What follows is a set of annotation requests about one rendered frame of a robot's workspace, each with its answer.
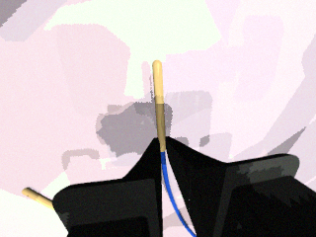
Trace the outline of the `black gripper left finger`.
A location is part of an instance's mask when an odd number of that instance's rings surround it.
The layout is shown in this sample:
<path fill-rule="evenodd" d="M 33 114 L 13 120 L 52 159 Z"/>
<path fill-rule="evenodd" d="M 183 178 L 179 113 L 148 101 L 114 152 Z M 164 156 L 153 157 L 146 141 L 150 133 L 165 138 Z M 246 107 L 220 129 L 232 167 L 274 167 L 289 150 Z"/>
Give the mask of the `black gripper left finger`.
<path fill-rule="evenodd" d="M 78 224 L 145 217 L 150 237 L 163 237 L 158 137 L 123 178 L 69 185 L 53 196 L 52 206 L 68 233 Z"/>

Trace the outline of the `tan wooden stick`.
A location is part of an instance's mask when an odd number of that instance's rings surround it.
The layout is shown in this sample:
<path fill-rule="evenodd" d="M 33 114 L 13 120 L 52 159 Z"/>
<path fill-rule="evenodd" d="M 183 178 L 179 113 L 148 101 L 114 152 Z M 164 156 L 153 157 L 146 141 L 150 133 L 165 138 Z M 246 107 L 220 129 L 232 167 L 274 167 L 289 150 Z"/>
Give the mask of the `tan wooden stick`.
<path fill-rule="evenodd" d="M 38 194 L 37 192 L 31 190 L 30 188 L 24 188 L 22 189 L 22 194 L 28 198 L 31 198 L 33 199 L 34 201 L 36 202 L 39 202 L 41 203 L 42 205 L 52 209 L 53 209 L 53 206 L 52 206 L 52 200 L 47 198 L 47 197 L 44 197 L 40 194 Z"/>

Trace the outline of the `blue string with wooden stick end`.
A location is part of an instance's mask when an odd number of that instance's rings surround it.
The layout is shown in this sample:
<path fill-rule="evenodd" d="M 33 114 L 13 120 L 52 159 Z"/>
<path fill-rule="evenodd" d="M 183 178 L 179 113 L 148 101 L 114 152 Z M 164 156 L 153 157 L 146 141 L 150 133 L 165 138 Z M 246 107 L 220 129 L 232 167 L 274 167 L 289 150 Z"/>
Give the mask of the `blue string with wooden stick end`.
<path fill-rule="evenodd" d="M 164 181 L 166 185 L 167 192 L 169 194 L 170 200 L 172 202 L 173 207 L 175 208 L 175 212 L 177 216 L 180 218 L 182 224 L 186 227 L 189 233 L 193 237 L 197 237 L 196 234 L 191 231 L 189 225 L 185 222 L 184 218 L 178 211 L 176 207 L 176 202 L 171 191 L 167 165 L 166 165 L 166 132 L 165 132 L 165 113 L 164 113 L 164 93 L 163 93 L 163 72 L 162 72 L 162 63 L 160 60 L 155 60 L 152 63 L 152 71 L 153 71 L 153 84 L 154 84 L 154 97 L 155 97 L 155 111 L 156 111 L 156 123 L 157 123 L 157 137 L 160 142 L 160 152 L 161 152 L 161 166 L 164 176 Z"/>

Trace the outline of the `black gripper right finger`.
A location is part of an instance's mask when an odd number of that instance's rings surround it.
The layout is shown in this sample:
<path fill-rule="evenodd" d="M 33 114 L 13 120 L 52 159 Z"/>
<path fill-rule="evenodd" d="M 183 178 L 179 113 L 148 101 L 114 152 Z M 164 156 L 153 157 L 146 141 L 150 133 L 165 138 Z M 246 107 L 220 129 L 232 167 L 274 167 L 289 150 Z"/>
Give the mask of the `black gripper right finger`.
<path fill-rule="evenodd" d="M 220 237 L 231 192 L 237 186 L 295 177 L 299 159 L 274 154 L 222 162 L 166 136 L 166 151 L 197 237 Z"/>

